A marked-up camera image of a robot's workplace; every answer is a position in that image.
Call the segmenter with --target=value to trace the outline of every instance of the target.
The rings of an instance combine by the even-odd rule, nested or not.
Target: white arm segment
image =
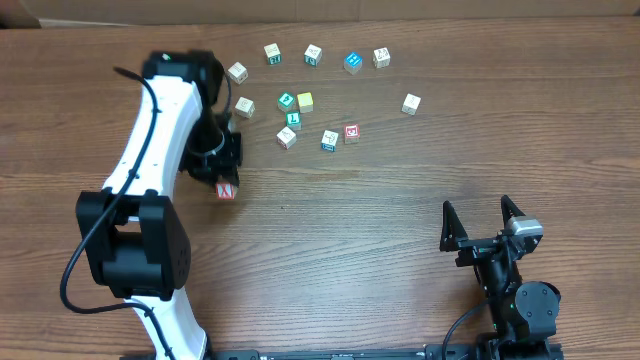
[[[173,200],[173,186],[182,152],[193,125],[202,113],[202,100],[196,84],[186,83],[178,76],[156,75],[147,81],[162,112],[158,114],[149,148],[138,170],[139,178],[133,180],[126,195],[144,195],[147,190],[156,190],[158,195],[169,196]],[[110,187],[115,194],[122,188],[149,131],[152,109],[151,95],[143,86],[140,111],[129,143],[103,189]]]
[[[167,340],[176,360],[201,360],[207,346],[207,335],[196,322],[184,287],[173,292],[170,301],[162,301],[154,296],[132,296],[125,302],[138,302],[153,309],[158,318],[164,338]],[[144,316],[144,311],[134,309],[156,348],[156,360],[166,360],[164,348],[158,339],[153,323]]]

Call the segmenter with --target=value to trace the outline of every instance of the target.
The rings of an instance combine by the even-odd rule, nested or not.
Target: letter cube
[[[282,61],[282,56],[280,55],[278,44],[273,43],[271,45],[265,46],[264,52],[267,53],[267,62],[269,63],[269,65],[278,64]]]
[[[287,113],[287,127],[291,130],[302,130],[302,122],[300,121],[300,113],[297,111]]]
[[[360,142],[360,127],[358,124],[344,126],[344,143],[355,144]]]
[[[243,98],[242,96],[238,99],[238,103],[236,104],[236,112],[238,115],[249,119],[255,109],[256,107],[253,105],[253,101]]]
[[[389,63],[391,63],[391,54],[389,54],[389,50],[387,50],[387,48],[374,50],[373,63],[375,64],[376,69],[389,66]]]
[[[308,113],[313,111],[313,98],[311,93],[298,94],[298,106],[301,113]]]
[[[296,133],[288,127],[285,127],[280,130],[278,135],[276,135],[276,140],[278,141],[278,144],[282,145],[282,147],[289,149],[296,143]]]
[[[218,182],[216,183],[216,193],[220,200],[233,200],[238,194],[238,188],[227,182]]]
[[[242,66],[242,64],[240,63],[235,63],[232,67],[229,68],[229,77],[238,85],[247,80],[247,76],[249,76],[249,74],[247,73],[247,68]]]
[[[404,104],[402,105],[402,112],[409,115],[415,115],[416,110],[418,110],[418,105],[420,105],[420,98],[415,95],[407,94],[407,98],[404,100]]]
[[[338,143],[338,133],[325,130],[324,136],[322,136],[322,149],[329,151],[336,151],[336,144]]]
[[[280,95],[278,99],[278,109],[287,112],[293,110],[293,107],[296,105],[296,98],[289,93],[283,93]]]
[[[344,68],[351,75],[355,75],[362,67],[362,57],[354,52],[344,59]]]
[[[320,59],[322,58],[322,49],[311,44],[304,52],[304,62],[311,66],[318,66]]]

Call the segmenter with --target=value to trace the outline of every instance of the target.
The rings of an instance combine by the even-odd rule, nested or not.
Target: block
[[[310,44],[307,51],[304,52],[304,62],[311,66],[318,66],[321,58],[322,49],[313,44]]]
[[[247,69],[240,63],[235,63],[229,68],[229,77],[238,85],[247,80],[247,76],[249,76]]]
[[[271,45],[265,46],[264,52],[267,53],[267,62],[269,63],[269,65],[279,64],[282,61],[282,56],[280,55],[278,44],[273,43]]]
[[[238,194],[238,188],[227,182],[218,182],[216,183],[216,193],[220,200],[233,200]]]
[[[276,140],[278,141],[278,144],[282,145],[282,147],[289,149],[296,143],[296,133],[288,127],[285,127],[280,130],[278,135],[276,135]]]
[[[404,99],[404,104],[402,105],[402,112],[405,112],[409,115],[415,115],[416,110],[418,110],[418,105],[420,105],[420,98],[407,94],[407,98]]]
[[[360,126],[358,124],[344,126],[344,143],[355,144],[360,142]]]
[[[355,75],[362,68],[362,57],[356,53],[351,53],[344,59],[344,68]]]
[[[373,50],[373,64],[376,66],[376,69],[389,66],[390,63],[391,54],[389,53],[389,50],[387,50],[387,48]]]
[[[287,127],[291,130],[302,130],[302,122],[300,121],[300,113],[298,111],[293,111],[287,113]]]
[[[296,98],[289,93],[283,93],[278,98],[278,109],[289,112],[293,110],[293,107],[296,105]]]
[[[322,136],[322,149],[329,151],[336,151],[336,144],[338,143],[338,133],[325,130],[324,136]]]
[[[238,99],[238,103],[236,104],[236,112],[238,115],[250,119],[255,109],[256,107],[253,105],[253,101],[243,98],[242,96]]]
[[[301,113],[308,113],[313,111],[313,98],[311,93],[298,94],[298,106]]]

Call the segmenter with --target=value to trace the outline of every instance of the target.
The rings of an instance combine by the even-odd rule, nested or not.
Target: wood grain
[[[482,294],[438,252],[451,200],[471,236],[501,226],[509,194],[545,225],[520,262],[563,294],[567,359],[640,351],[640,23],[633,18],[217,25],[3,31],[0,44],[0,358],[114,359],[151,350],[130,312],[80,316],[58,298],[79,241],[74,206],[111,173],[140,89],[111,71],[151,50],[212,49],[249,79],[238,119],[245,162],[234,202],[186,175],[187,284],[216,349],[398,348],[438,343]],[[284,63],[262,47],[278,42]],[[302,61],[323,48],[317,69]],[[389,68],[375,70],[386,46]],[[350,51],[362,71],[342,69]],[[298,142],[275,142],[283,91],[311,91]],[[416,116],[400,112],[407,93]],[[359,123],[361,142],[320,149]],[[112,303],[82,258],[70,296]],[[470,320],[454,341],[490,329]]]

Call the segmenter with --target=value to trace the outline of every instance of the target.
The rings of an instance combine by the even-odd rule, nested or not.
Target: wooden table
[[[273,42],[284,62],[268,66]],[[309,43],[324,49],[317,69],[303,62]],[[152,50],[190,48],[244,64],[233,96],[256,106],[237,121],[238,199],[218,201],[187,175],[175,191],[192,244],[189,297],[216,349],[441,342],[483,296],[473,271],[438,251],[442,202],[483,237],[501,228],[509,194],[545,226],[519,266],[562,291],[553,341],[567,359],[638,357],[635,18],[2,31],[0,45],[0,358],[152,349],[131,311],[72,314],[58,285],[80,240],[78,194],[101,188],[138,110],[140,86],[111,67],[137,71]],[[371,54],[385,46],[391,66],[375,70]],[[355,76],[342,68],[351,51],[365,59]],[[315,101],[288,151],[275,141],[283,91]],[[400,112],[407,93],[422,97],[413,117]],[[346,123],[360,124],[361,142],[322,151],[323,131]],[[84,256],[70,297],[118,301]],[[489,330],[485,312],[454,342]]]

